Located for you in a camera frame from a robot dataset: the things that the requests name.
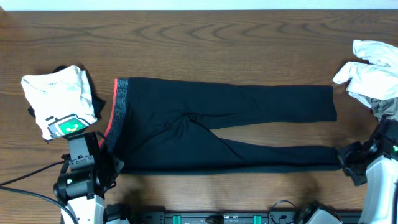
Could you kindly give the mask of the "black leggings red waistband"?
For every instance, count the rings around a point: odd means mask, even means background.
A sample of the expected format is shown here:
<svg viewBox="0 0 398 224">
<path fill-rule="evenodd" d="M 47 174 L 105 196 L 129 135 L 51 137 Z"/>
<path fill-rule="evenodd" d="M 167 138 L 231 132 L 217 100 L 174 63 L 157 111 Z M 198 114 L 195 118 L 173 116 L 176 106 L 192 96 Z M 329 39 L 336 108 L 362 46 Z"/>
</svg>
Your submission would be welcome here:
<svg viewBox="0 0 398 224">
<path fill-rule="evenodd" d="M 331 86 L 257 86 L 118 78 L 103 149 L 124 172 L 337 170 L 327 146 L 270 147 L 219 138 L 221 128 L 336 121 Z"/>
</svg>

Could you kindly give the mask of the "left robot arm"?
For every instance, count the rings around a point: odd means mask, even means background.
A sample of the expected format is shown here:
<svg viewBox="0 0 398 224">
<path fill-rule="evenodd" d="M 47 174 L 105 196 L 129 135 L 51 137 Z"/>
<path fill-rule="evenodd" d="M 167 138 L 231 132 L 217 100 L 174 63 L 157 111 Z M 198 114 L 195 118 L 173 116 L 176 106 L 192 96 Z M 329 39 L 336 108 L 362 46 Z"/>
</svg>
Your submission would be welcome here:
<svg viewBox="0 0 398 224">
<path fill-rule="evenodd" d="M 68 138 L 69 154 L 53 191 L 62 205 L 62 223 L 129 223 L 129 209 L 124 204 L 106 205 L 105 193 L 116 186 L 124 163 L 101 149 L 99 132 Z"/>
</svg>

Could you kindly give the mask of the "white garment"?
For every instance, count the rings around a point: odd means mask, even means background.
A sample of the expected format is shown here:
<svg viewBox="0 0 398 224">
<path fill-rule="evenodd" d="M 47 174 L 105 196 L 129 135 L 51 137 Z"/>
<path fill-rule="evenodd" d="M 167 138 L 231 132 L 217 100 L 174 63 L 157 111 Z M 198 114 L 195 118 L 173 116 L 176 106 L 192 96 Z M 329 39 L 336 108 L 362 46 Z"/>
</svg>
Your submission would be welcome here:
<svg viewBox="0 0 398 224">
<path fill-rule="evenodd" d="M 347 82 L 348 94 L 367 107 L 371 106 L 369 98 L 397 98 L 397 47 L 375 40 L 354 40 L 353 54 L 367 62 L 345 63 L 333 82 Z"/>
</svg>

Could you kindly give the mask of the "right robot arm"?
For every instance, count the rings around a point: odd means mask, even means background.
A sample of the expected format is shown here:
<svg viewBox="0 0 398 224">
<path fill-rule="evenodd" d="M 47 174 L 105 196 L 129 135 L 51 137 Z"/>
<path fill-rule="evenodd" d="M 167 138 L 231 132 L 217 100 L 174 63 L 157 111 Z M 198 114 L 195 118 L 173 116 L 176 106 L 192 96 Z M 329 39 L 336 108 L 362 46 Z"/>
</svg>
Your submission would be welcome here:
<svg viewBox="0 0 398 224">
<path fill-rule="evenodd" d="M 397 121 L 379 122 L 370 138 L 339 150 L 343 172 L 366 184 L 359 224 L 397 223 Z"/>
</svg>

